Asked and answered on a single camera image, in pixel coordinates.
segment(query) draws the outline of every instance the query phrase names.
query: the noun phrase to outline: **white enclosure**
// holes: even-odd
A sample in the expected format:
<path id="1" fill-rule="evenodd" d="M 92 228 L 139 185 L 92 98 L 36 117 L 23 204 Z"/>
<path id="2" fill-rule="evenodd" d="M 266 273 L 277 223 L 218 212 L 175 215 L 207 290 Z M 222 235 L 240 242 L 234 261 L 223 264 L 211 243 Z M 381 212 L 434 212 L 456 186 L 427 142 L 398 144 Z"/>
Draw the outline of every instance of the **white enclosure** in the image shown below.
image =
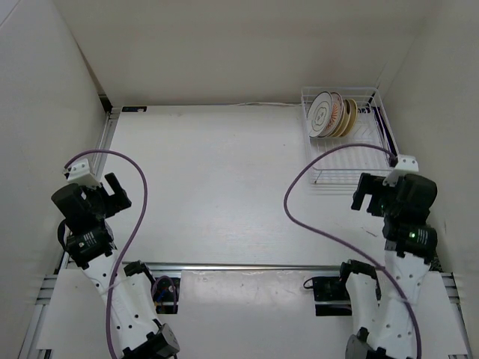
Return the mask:
<path id="1" fill-rule="evenodd" d="M 155 200 L 128 260 L 350 258 L 282 212 L 305 163 L 300 107 L 153 107 L 299 103 L 303 86 L 379 88 L 400 151 L 438 184 L 430 223 L 479 355 L 478 13 L 473 1 L 434 0 L 2 1 L 2 357 L 17 358 L 42 279 L 58 265 L 61 216 L 49 198 L 64 184 L 63 164 L 102 135 L 97 92 L 116 107 L 150 106 L 122 114 L 111 142 L 145 166 Z M 178 165 L 186 156 L 191 163 Z M 138 214 L 138 178 L 117 159 L 105 169 L 133 199 L 111 220 L 121 246 Z M 313 196 L 302 185 L 292 198 L 298 216 L 380 258 L 380 219 L 351 213 L 350 196 Z"/>
<path id="2" fill-rule="evenodd" d="M 95 146 L 105 115 L 53 3 L 7 3 L 0 5 L 0 343 L 3 358 L 17 358 L 61 251 L 61 215 L 50 196 L 64 183 L 69 156 Z"/>

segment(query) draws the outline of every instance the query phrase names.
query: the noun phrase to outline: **yellow plate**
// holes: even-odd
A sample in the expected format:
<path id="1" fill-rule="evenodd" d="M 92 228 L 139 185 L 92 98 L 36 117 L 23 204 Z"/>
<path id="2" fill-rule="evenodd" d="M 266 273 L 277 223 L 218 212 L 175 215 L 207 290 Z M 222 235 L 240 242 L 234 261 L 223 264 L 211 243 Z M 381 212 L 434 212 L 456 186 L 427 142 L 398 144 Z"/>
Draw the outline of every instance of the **yellow plate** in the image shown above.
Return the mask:
<path id="1" fill-rule="evenodd" d="M 348 122 L 350 121 L 350 114 L 351 114 L 351 106 L 350 103 L 347 99 L 343 100 L 343 116 L 341 116 L 341 121 L 339 123 L 339 126 L 335 131 L 329 136 L 329 137 L 339 137 L 341 133 L 344 132 L 344 130 L 347 127 Z"/>
<path id="2" fill-rule="evenodd" d="M 354 127 L 354 124 L 356 123 L 356 119 L 358 118 L 358 104 L 356 103 L 354 99 L 348 99 L 347 101 L 350 103 L 351 115 L 350 115 L 350 121 L 348 122 L 346 129 L 344 130 L 343 133 L 341 133 L 341 137 L 344 137 L 351 132 L 351 130 Z"/>

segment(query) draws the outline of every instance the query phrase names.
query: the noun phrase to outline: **wire dish rack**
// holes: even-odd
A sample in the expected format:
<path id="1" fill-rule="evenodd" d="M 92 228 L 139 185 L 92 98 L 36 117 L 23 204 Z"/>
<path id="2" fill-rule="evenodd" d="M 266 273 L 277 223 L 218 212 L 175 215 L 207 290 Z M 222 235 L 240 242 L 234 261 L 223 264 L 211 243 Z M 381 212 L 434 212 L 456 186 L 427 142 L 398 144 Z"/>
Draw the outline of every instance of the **wire dish rack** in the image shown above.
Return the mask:
<path id="1" fill-rule="evenodd" d="M 351 132 L 339 138 L 310 138 L 307 127 L 308 110 L 317 95 L 323 91 L 338 92 L 343 99 L 358 103 L 358 117 Z M 303 129 L 308 162 L 326 151 L 342 144 L 375 144 L 397 155 L 397 145 L 392 135 L 376 88 L 317 88 L 306 87 L 301 94 Z M 317 188 L 354 190 L 363 172 L 386 176 L 391 167 L 388 156 L 370 148 L 351 148 L 338 151 L 316 163 L 309 173 L 311 184 Z"/>

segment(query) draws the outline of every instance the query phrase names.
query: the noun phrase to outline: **purple cable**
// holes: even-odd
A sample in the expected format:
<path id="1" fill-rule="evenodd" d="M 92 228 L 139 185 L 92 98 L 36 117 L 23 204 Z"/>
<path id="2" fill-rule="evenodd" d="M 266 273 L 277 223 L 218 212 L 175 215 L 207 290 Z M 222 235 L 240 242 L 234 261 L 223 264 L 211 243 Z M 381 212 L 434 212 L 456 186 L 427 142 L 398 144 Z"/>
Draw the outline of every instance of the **purple cable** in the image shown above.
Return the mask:
<path id="1" fill-rule="evenodd" d="M 114 156 L 121 157 L 122 159 L 126 159 L 138 170 L 138 172 L 140 173 L 141 181 L 143 182 L 143 191 L 144 191 L 143 205 L 141 206 L 140 217 L 138 218 L 135 228 L 133 229 L 132 234 L 129 236 L 128 241 L 126 241 L 126 244 L 123 247 L 123 250 L 118 255 L 118 260 L 115 263 L 115 266 L 113 267 L 112 276 L 110 277 L 108 295 L 106 296 L 106 343 L 108 345 L 108 350 L 110 352 L 110 355 L 112 356 L 112 359 L 118 359 L 117 355 L 115 354 L 115 349 L 113 348 L 112 328 L 110 326 L 110 322 L 112 320 L 113 284 L 115 282 L 115 275 L 118 272 L 118 268 L 120 268 L 123 258 L 125 257 L 125 253 L 126 251 L 128 251 L 129 246 L 132 244 L 133 239 L 135 238 L 135 235 L 138 232 L 140 224 L 143 221 L 144 214 L 147 211 L 148 186 L 147 186 L 147 179 L 144 176 L 143 171 L 141 170 L 140 166 L 138 166 L 138 164 L 135 161 L 133 161 L 130 157 L 125 156 L 123 153 L 119 153 L 119 152 L 115 152 L 111 150 L 87 150 L 87 151 L 81 152 L 78 155 L 74 156 L 70 161 L 68 161 L 67 164 L 65 165 L 65 168 L 68 168 L 72 163 L 75 162 L 75 160 L 79 159 L 80 157 L 89 155 L 91 153 L 108 153 L 109 155 L 114 155 Z"/>
<path id="2" fill-rule="evenodd" d="M 170 282 L 171 287 L 173 288 L 173 313 L 177 312 L 177 287 L 174 286 L 173 280 L 168 275 L 162 275 L 160 278 L 155 280 L 155 283 L 151 287 L 151 296 L 153 297 L 156 293 L 156 288 L 158 288 L 158 283 L 162 280 L 168 280 Z"/>
<path id="3" fill-rule="evenodd" d="M 340 245 L 343 245 L 345 247 L 348 247 L 350 250 L 352 251 L 355 251 L 357 254 L 360 254 L 361 256 L 363 256 L 364 258 L 366 258 L 367 260 L 369 260 L 371 263 L 374 264 L 374 266 L 377 268 L 377 269 L 380 269 L 384 274 L 385 276 L 391 281 L 391 283 L 393 284 L 394 288 L 396 288 L 397 292 L 399 293 L 400 297 L 404 300 L 404 305 L 406 305 L 406 309 L 409 313 L 409 316 L 411 317 L 411 321 L 412 321 L 412 325 L 414 327 L 414 332 L 415 332 L 415 336 L 416 336 L 416 354 L 417 354 L 417 359 L 421 359 L 422 358 L 422 342 L 421 342 L 421 334 L 419 333 L 419 324 L 418 324 L 418 320 L 416 319 L 416 315 L 414 314 L 414 310 L 412 309 L 411 307 L 411 304 L 408 302 L 408 298 L 406 297 L 406 294 L 404 293 L 403 289 L 400 287 L 399 283 L 394 279 L 394 277 L 392 276 L 392 274 L 386 270 L 386 268 L 384 268 L 384 266 L 381 266 L 381 264 L 376 261 L 373 257 L 371 257 L 369 254 L 365 253 L 364 251 L 362 251 L 361 249 L 357 248 L 356 246 L 350 244 L 349 242 L 346 242 L 344 241 L 343 239 L 341 238 L 338 238 L 337 236 L 333 236 L 332 234 L 329 234 L 327 232 L 324 232 L 323 230 L 318 230 L 317 228 L 314 228 L 312 226 L 308 226 L 307 224 L 305 223 L 302 223 L 301 221 L 297 220 L 296 218 L 293 217 L 293 215 L 291 215 L 290 213 L 290 210 L 288 209 L 287 207 L 287 200 L 290 196 L 290 193 L 291 191 L 293 190 L 294 186 L 298 183 L 298 181 L 301 179 L 301 177 L 304 176 L 304 174 L 311 168 L 314 166 L 314 164 L 316 164 L 316 162 L 320 161 L 321 159 L 324 159 L 326 156 L 336 152 L 336 151 L 339 151 L 339 150 L 342 150 L 344 148 L 348 148 L 348 147 L 368 147 L 368 148 L 372 148 L 372 149 L 375 149 L 375 150 L 379 150 L 379 151 L 383 151 L 384 153 L 387 153 L 389 154 L 390 156 L 394 157 L 394 154 L 391 153 L 390 151 L 388 150 L 385 150 L 384 148 L 382 147 L 379 147 L 379 146 L 374 146 L 372 144 L 343 144 L 341 146 L 338 146 L 336 148 L 333 148 L 332 150 L 329 150 L 329 151 L 326 151 L 325 153 L 323 153 L 321 156 L 317 157 L 316 159 L 314 159 L 309 165 L 307 165 L 299 174 L 298 176 L 296 176 L 296 178 L 294 179 L 293 183 L 291 183 L 290 187 L 287 189 L 286 191 L 286 194 L 284 195 L 284 200 L 283 200 L 283 207 L 284 207 L 284 211 L 286 212 L 286 215 L 288 216 L 288 218 L 298 224 L 300 227 L 303 227 L 307 230 L 310 230 L 311 232 L 314 232 L 314 233 L 317 233 L 317 234 L 320 234 L 321 236 L 325 236 L 326 238 L 329 238 L 331 239 L 332 241 L 335 241 L 337 243 L 339 243 Z"/>

